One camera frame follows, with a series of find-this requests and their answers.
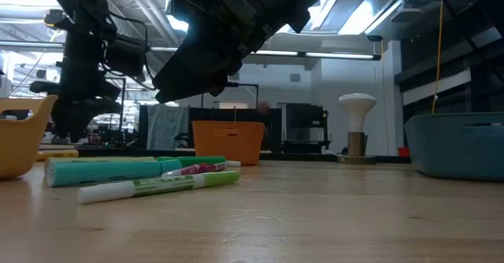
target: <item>white wall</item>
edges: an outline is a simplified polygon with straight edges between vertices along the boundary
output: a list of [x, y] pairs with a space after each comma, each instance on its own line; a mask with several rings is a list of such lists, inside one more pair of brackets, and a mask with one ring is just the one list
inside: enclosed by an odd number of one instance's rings
[[[312, 101], [319, 102], [329, 111], [328, 134], [332, 140], [330, 151], [339, 153], [347, 146], [349, 121], [347, 114], [339, 106], [339, 97], [365, 93], [378, 100], [365, 120], [364, 130], [369, 136], [367, 154], [397, 155], [397, 147], [402, 145], [402, 102], [394, 75], [400, 72], [400, 58], [399, 42], [389, 43], [384, 55], [385, 95], [382, 61], [322, 60], [320, 86], [312, 89], [312, 93], [318, 92], [318, 96], [312, 95]], [[318, 71], [315, 68], [312, 74], [317, 75]]]
[[[244, 65], [239, 71], [240, 83], [259, 84], [259, 101], [269, 102], [272, 108], [277, 103], [311, 103], [310, 72], [302, 65]], [[300, 83], [291, 82], [291, 74], [301, 74]], [[226, 88], [222, 94], [213, 97], [205, 94], [204, 107], [212, 108], [214, 102], [245, 102], [250, 109], [255, 108], [255, 88]], [[179, 101], [180, 106], [201, 106], [201, 95]]]

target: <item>wooden tabletop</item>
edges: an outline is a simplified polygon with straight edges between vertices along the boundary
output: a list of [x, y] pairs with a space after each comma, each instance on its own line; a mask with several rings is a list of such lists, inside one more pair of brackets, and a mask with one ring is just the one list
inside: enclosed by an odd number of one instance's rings
[[0, 262], [504, 262], [504, 186], [407, 165], [264, 161], [237, 184], [87, 206], [0, 182]]

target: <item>ceiling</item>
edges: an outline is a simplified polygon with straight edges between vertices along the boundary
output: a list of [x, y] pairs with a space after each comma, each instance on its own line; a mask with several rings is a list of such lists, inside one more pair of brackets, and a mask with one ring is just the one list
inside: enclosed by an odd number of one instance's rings
[[[185, 37], [187, 24], [169, 14], [168, 0], [107, 1], [115, 13], [146, 23], [151, 46], [178, 46]], [[474, 0], [451, 1], [457, 11], [474, 3]], [[55, 0], [0, 0], [0, 39], [35, 42], [52, 39], [63, 43], [64, 33], [55, 33], [41, 24], [43, 15], [53, 8], [59, 8]], [[400, 17], [408, 8], [415, 9], [413, 15]], [[436, 19], [439, 0], [320, 0], [309, 11], [312, 18], [301, 34], [295, 34], [286, 25], [262, 49], [374, 54], [376, 46], [363, 36], [365, 33], [382, 35], [385, 39], [412, 39], [437, 28], [439, 22]], [[125, 35], [143, 37], [144, 29], [139, 24], [118, 20], [117, 26]], [[33, 59], [38, 54], [26, 49], [21, 55]], [[149, 65], [156, 72], [170, 55], [150, 52]], [[304, 65], [310, 70], [315, 60], [249, 56], [245, 63]]]

